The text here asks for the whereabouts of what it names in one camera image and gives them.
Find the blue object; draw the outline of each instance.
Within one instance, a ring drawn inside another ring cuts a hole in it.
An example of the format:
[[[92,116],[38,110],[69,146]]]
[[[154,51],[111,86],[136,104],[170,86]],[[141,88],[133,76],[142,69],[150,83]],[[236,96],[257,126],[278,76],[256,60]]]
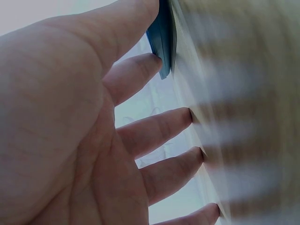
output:
[[[147,37],[152,53],[163,61],[163,67],[159,72],[163,80],[170,73],[173,51],[173,16],[168,0],[159,0],[159,13],[147,30]]]

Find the blurry object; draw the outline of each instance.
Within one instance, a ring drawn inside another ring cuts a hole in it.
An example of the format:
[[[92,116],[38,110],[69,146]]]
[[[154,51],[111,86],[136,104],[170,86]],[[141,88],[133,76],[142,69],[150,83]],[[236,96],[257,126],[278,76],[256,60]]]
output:
[[[172,0],[174,85],[220,224],[300,224],[300,1]]]
[[[147,30],[147,37],[152,53],[163,61],[159,72],[162,80],[167,78],[172,66],[173,32],[173,15],[169,1],[159,0],[159,13]]]

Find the light background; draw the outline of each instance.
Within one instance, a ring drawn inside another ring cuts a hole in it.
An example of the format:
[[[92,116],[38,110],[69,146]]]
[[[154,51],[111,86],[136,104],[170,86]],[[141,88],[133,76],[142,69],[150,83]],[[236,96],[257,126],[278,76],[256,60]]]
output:
[[[0,0],[0,35],[45,18],[77,14],[113,1],[115,0]],[[121,60],[148,52],[150,47],[144,36]],[[116,126],[124,126],[135,120],[178,108],[171,79],[169,76],[162,81],[156,75],[142,91],[117,107]],[[181,154],[189,147],[185,136],[180,134],[136,163],[139,167],[144,167]],[[202,206],[196,181],[192,179],[179,192],[149,208],[150,224],[185,216]]]

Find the fingertip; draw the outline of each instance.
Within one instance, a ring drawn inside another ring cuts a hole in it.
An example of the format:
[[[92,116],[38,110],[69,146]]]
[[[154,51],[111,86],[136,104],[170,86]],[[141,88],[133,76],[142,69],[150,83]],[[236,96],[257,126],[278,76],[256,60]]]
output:
[[[146,55],[153,59],[153,61],[156,64],[155,67],[157,68],[158,71],[163,67],[163,60],[160,57],[152,53],[147,53]]]
[[[196,155],[196,157],[198,159],[198,162],[202,164],[203,161],[204,161],[202,149],[195,146],[195,147],[192,147],[190,149],[190,151],[193,152]]]
[[[215,222],[220,217],[220,208],[215,203],[210,203],[210,204],[204,206],[201,209],[201,211],[202,211],[202,213],[204,213],[206,215],[210,224],[215,224]]]
[[[193,122],[192,114],[189,108],[183,107],[181,108],[184,114],[185,122],[190,125]]]

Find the hand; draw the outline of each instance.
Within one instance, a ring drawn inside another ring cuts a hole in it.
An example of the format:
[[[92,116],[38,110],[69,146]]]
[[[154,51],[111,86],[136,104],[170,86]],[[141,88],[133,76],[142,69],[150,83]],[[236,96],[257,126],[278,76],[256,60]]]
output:
[[[0,224],[147,225],[179,190],[199,148],[138,169],[135,158],[191,123],[181,108],[116,129],[114,108],[161,68],[152,54],[113,66],[145,33],[158,0],[121,0],[0,39]],[[164,225],[208,225],[211,204]]]

